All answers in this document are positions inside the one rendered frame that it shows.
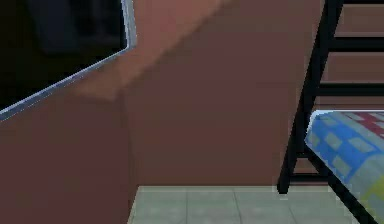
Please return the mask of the dark window with grey frame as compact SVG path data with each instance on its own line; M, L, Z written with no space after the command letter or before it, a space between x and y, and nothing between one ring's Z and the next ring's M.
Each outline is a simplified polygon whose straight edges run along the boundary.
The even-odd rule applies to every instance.
M0 122L136 45L133 0L0 0Z

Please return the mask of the black frame bed, patterned cover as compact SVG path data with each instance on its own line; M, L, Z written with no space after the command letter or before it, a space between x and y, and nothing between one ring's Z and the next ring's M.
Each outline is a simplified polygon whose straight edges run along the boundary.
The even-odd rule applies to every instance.
M379 97L384 83L321 81L331 52L384 52L384 36L337 36L345 5L384 0L325 0L277 182L326 182L360 224L384 224L384 110L316 110L318 96Z

